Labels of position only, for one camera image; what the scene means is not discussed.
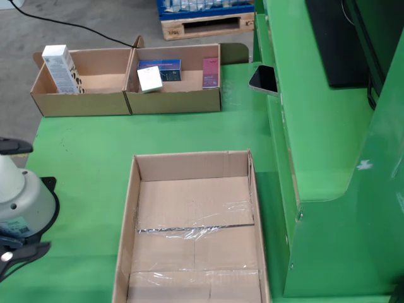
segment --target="blue product box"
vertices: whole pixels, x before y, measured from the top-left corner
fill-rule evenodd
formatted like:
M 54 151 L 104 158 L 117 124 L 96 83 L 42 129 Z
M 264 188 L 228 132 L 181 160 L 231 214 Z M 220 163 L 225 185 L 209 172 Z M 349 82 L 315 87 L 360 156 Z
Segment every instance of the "blue product box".
M 158 66 L 163 81 L 181 81 L 181 60 L 140 60 L 138 69 Z

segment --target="wooden pallet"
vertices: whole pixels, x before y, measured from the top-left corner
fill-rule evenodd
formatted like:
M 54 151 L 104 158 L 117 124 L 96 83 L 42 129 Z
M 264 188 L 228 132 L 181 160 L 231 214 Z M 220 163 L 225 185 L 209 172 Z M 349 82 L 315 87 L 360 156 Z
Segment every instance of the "wooden pallet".
M 254 13 L 161 21 L 165 40 L 179 40 L 254 30 Z

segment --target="open cardboard box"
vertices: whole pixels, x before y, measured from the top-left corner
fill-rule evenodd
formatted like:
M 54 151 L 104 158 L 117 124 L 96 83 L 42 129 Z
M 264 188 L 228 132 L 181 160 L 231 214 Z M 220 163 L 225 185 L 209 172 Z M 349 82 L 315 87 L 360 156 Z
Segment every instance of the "open cardboard box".
M 216 112 L 221 110 L 220 67 L 217 88 L 203 89 L 203 59 L 219 58 L 220 65 L 248 62 L 244 44 L 210 44 L 135 49 L 125 84 L 133 114 Z M 157 92 L 142 93 L 137 74 L 139 60 L 181 59 L 181 81 L 163 82 Z
M 135 47 L 143 47 L 139 36 Z M 130 109 L 123 89 L 132 49 L 71 50 L 71 57 L 83 81 L 86 93 L 57 93 L 42 53 L 33 55 L 40 68 L 31 96 L 43 116 L 108 116 L 129 115 Z
M 112 303 L 269 302 L 249 151 L 134 156 Z

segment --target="phone screen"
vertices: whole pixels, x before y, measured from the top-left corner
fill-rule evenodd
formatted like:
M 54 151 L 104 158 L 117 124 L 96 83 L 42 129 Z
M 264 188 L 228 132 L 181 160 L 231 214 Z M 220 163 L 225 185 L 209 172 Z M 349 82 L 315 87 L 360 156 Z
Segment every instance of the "phone screen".
M 276 86 L 275 70 L 271 66 L 260 65 L 252 76 L 250 86 L 268 92 L 278 92 Z

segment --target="smartphone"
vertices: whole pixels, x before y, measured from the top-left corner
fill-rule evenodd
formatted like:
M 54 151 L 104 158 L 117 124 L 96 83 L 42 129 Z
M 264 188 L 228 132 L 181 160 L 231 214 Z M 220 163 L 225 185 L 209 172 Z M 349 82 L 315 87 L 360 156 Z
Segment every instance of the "smartphone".
M 268 95 L 278 96 L 278 86 L 276 85 L 275 70 L 272 66 L 260 65 L 255 70 L 250 82 L 249 88 Z

